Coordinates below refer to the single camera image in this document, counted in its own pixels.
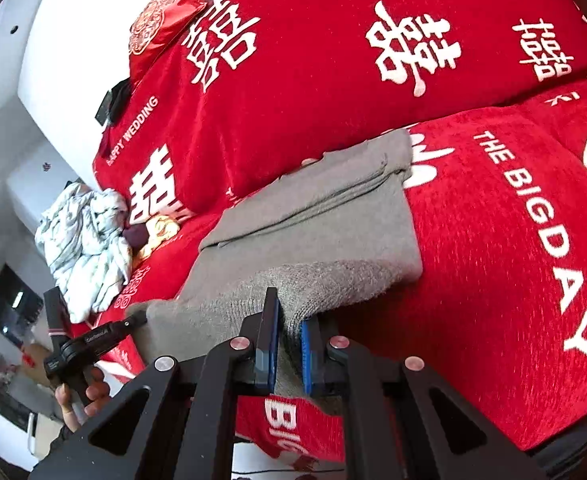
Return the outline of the person's left hand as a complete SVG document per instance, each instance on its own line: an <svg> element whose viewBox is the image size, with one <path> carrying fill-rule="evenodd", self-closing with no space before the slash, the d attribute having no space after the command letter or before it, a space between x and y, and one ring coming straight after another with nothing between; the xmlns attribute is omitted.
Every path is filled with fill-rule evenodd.
<svg viewBox="0 0 587 480"><path fill-rule="evenodd" d="M79 430L88 418L97 415L111 400L110 386L104 380L103 371L94 366L87 373L90 379L87 379L85 396L90 401L89 404L83 405L77 400L77 392L67 384L61 384L56 389L56 400L61 408L64 424L72 432Z"/></svg>

